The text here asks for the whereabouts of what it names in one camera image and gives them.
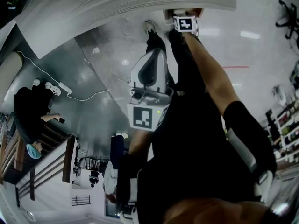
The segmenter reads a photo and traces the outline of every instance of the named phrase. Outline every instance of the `power cord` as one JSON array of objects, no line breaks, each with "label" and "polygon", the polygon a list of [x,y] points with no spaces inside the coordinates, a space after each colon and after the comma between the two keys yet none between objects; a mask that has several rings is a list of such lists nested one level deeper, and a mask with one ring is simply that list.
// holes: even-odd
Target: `power cord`
[{"label": "power cord", "polygon": [[40,69],[43,73],[46,73],[52,80],[54,80],[55,82],[57,82],[57,84],[59,84],[59,82],[58,82],[56,79],[54,79],[54,78],[53,78],[52,76],[50,76],[47,72],[43,71],[41,68],[39,68],[37,65],[35,65],[34,62],[33,62],[30,58],[28,58],[27,56],[25,56],[25,55],[23,54],[23,52],[21,52],[21,51],[19,51],[19,50],[18,50],[17,52],[20,52],[20,53],[23,55],[23,57],[25,57],[26,59],[30,60],[31,63],[32,63],[34,66],[36,66],[38,69]]},{"label": "power cord", "polygon": [[[60,84],[60,82],[58,82],[56,79],[54,79],[52,76],[50,76],[49,73],[45,72],[44,70],[42,70],[41,68],[39,68],[36,64],[34,64],[34,62],[33,62],[29,57],[26,57],[26,56],[23,54],[23,52],[21,52],[21,51],[19,51],[19,50],[18,50],[17,52],[20,52],[20,53],[23,55],[23,57],[25,57],[26,59],[30,60],[31,63],[32,63],[35,67],[37,67],[40,71],[42,71],[43,73],[46,73],[46,74],[47,74],[52,80],[54,80],[57,84]],[[129,82],[126,82],[126,81],[124,81],[124,80],[122,80],[122,79],[119,79],[119,78],[118,78],[117,80],[120,80],[120,81],[123,81],[123,82],[129,84]],[[107,89],[107,90],[105,90],[105,91],[99,91],[99,92],[96,92],[96,93],[94,93],[92,96],[90,96],[90,97],[87,98],[87,99],[77,99],[77,98],[75,98],[75,97],[71,97],[71,96],[69,96],[69,94],[67,94],[67,97],[68,97],[68,98],[75,99],[75,100],[78,100],[78,101],[87,101],[87,100],[91,99],[92,97],[94,97],[96,94],[101,94],[101,93],[107,92],[107,91],[109,91],[109,90],[111,90],[111,89]]]}]

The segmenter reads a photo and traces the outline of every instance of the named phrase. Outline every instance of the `hand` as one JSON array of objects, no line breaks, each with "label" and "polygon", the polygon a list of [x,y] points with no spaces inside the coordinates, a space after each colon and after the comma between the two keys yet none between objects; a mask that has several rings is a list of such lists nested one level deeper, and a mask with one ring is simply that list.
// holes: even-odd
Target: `hand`
[{"label": "hand", "polygon": [[55,116],[54,118],[57,119],[58,121],[62,118],[61,115],[58,113],[54,114],[54,116]]}]

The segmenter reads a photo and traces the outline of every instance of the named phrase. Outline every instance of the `white cable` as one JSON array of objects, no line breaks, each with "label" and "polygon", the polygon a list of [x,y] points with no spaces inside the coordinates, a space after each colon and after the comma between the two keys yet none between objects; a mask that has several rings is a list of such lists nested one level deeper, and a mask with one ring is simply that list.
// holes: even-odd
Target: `white cable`
[{"label": "white cable", "polygon": [[47,72],[43,71],[41,68],[39,68],[37,65],[35,65],[35,64],[33,63],[33,61],[32,61],[30,58],[26,57],[26,56],[23,54],[23,52],[21,52],[21,51],[19,51],[19,50],[18,50],[17,52],[20,52],[20,53],[23,55],[23,57],[25,57],[26,59],[30,60],[31,63],[32,63],[34,66],[36,66],[38,69],[40,69],[43,73],[46,73],[52,80],[54,80],[55,82],[57,82],[57,84],[59,84],[59,82],[58,82],[56,79],[54,79],[54,78],[53,78],[52,76],[50,76]]},{"label": "white cable", "polygon": [[96,92],[96,93],[94,93],[92,96],[90,96],[90,97],[87,98],[87,99],[77,99],[77,98],[75,98],[75,97],[71,97],[71,96],[69,96],[69,94],[67,94],[67,97],[68,97],[68,98],[75,99],[75,100],[78,100],[78,101],[87,101],[87,100],[91,99],[92,97],[94,97],[96,94],[101,94],[101,93],[107,92],[107,91],[109,91],[109,90],[111,90],[111,89],[108,89],[108,90],[105,90],[105,91],[99,91],[99,92]]},{"label": "white cable", "polygon": [[[41,68],[39,68],[37,65],[35,65],[34,62],[33,62],[30,58],[26,57],[26,56],[23,54],[23,52],[21,52],[21,51],[19,51],[19,50],[18,50],[17,52],[20,52],[20,53],[23,55],[23,57],[25,57],[26,59],[30,60],[31,63],[32,63],[35,67],[37,67],[38,69],[40,69],[43,73],[46,73],[52,80],[54,80],[55,82],[57,82],[57,84],[60,83],[60,82],[58,82],[56,79],[54,79],[52,76],[50,76],[47,72],[43,71]],[[87,101],[87,100],[91,99],[92,97],[94,97],[96,94],[101,94],[101,93],[107,92],[107,91],[109,91],[109,90],[111,90],[111,89],[108,89],[108,90],[105,90],[105,91],[99,91],[99,92],[96,92],[96,93],[94,93],[92,96],[90,96],[90,97],[87,98],[87,99],[77,99],[77,98],[75,98],[75,97],[71,97],[71,96],[69,96],[69,94],[67,94],[67,97],[68,97],[68,98],[75,99],[75,100],[78,100],[78,101]]]}]

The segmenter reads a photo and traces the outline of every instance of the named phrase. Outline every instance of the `blue face mask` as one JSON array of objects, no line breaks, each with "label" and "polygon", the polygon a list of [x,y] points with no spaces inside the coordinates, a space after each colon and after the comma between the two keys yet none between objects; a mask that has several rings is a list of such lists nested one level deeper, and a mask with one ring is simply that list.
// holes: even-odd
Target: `blue face mask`
[{"label": "blue face mask", "polygon": [[42,156],[31,144],[27,144],[26,148],[27,148],[27,152],[31,158],[39,159]]}]

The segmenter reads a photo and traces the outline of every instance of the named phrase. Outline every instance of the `red line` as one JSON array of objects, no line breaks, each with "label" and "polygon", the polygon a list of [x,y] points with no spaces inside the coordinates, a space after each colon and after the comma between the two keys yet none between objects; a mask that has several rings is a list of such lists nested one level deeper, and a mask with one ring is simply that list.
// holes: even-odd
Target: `red line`
[{"label": "red line", "polygon": [[223,66],[223,69],[227,69],[227,68],[249,68],[249,66]]}]

